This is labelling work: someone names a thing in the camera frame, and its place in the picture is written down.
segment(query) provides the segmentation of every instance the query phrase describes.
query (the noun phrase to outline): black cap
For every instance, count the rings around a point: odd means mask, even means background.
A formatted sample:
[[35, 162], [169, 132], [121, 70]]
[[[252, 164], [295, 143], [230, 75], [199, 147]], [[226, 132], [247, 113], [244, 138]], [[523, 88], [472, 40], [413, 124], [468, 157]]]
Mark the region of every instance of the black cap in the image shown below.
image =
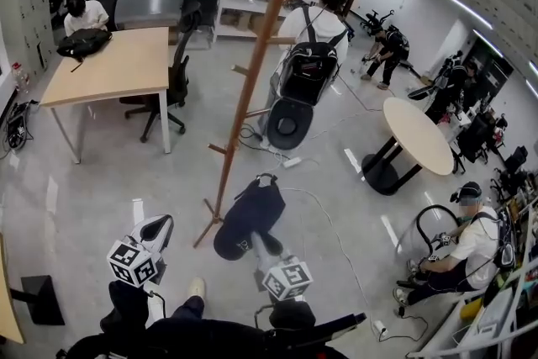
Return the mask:
[[482, 189], [474, 181], [466, 182], [460, 191], [460, 198], [480, 198], [480, 196], [482, 196]]

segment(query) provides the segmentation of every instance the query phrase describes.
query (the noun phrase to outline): shoe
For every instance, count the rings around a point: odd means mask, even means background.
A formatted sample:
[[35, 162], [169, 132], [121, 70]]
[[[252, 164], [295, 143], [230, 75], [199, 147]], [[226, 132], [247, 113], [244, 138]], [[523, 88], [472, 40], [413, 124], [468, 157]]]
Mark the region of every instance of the shoe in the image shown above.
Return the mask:
[[205, 281], [200, 277], [195, 277], [188, 288], [188, 297], [199, 296], [205, 300]]
[[413, 259], [409, 259], [407, 261], [407, 270], [414, 277], [414, 275], [419, 271], [417, 262], [415, 262]]
[[401, 288], [395, 288], [393, 290], [393, 296], [394, 299], [396, 299], [396, 302], [400, 304], [402, 307], [409, 306], [409, 303], [407, 302], [408, 293], [404, 292]]

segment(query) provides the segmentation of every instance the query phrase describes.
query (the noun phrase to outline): white cube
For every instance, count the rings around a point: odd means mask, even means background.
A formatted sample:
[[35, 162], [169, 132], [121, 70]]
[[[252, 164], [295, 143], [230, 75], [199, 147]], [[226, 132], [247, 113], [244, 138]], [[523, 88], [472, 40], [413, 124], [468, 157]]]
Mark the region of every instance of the white cube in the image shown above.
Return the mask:
[[313, 281], [306, 263], [301, 261], [283, 267], [272, 267], [263, 278], [263, 286], [279, 301], [304, 293]]
[[118, 280], [139, 288], [157, 274], [151, 257], [149, 251], [117, 240], [107, 254], [107, 261]]

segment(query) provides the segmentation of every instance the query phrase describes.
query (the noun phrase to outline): white t-shirt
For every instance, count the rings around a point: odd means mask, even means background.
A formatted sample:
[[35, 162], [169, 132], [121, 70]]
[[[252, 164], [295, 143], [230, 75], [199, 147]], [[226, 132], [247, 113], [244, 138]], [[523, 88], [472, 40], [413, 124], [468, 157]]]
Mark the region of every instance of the white t-shirt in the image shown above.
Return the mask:
[[[487, 213], [498, 219], [491, 207], [482, 207], [480, 213]], [[467, 281], [475, 289], [485, 288], [497, 273], [493, 257], [498, 249], [498, 223], [481, 218], [468, 225], [460, 236], [460, 242], [451, 256], [459, 261], [467, 259], [465, 273]]]
[[[309, 8], [309, 17], [312, 22], [312, 27], [316, 33], [316, 40], [318, 42], [329, 42], [335, 36], [341, 34], [346, 30], [346, 26], [334, 15], [331, 11], [323, 9], [319, 6], [311, 6]], [[296, 42], [308, 42], [309, 32], [306, 30], [306, 22], [304, 20], [304, 13], [302, 8], [294, 9], [287, 15], [286, 19], [278, 30], [278, 37], [280, 38], [296, 38]], [[338, 64], [341, 66], [347, 57], [348, 48], [347, 36], [345, 35], [338, 44], [336, 44], [336, 55], [338, 56]], [[281, 50], [284, 50], [280, 61], [278, 62], [277, 73], [280, 75], [282, 72], [282, 63], [287, 56], [288, 51], [292, 48], [292, 45], [280, 45]]]
[[86, 9], [80, 17], [73, 17], [70, 13], [67, 14], [64, 20], [66, 36], [71, 36], [80, 29], [106, 30], [107, 26], [104, 24], [97, 26], [98, 23], [103, 21], [105, 23], [108, 21], [108, 14], [103, 5], [97, 0], [86, 0]]

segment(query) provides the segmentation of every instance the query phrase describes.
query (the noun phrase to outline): round black table base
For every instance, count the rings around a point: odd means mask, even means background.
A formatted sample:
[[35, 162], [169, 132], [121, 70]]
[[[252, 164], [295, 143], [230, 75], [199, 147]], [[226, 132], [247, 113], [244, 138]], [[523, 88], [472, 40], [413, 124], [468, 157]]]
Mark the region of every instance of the round black table base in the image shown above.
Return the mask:
[[[375, 154], [369, 154], [362, 159], [362, 170], [366, 166]], [[397, 190], [391, 190], [391, 186], [398, 180], [398, 173], [396, 169], [390, 164], [386, 163], [385, 159], [381, 159], [368, 173], [364, 174], [364, 177], [376, 192], [385, 196], [394, 195]]]

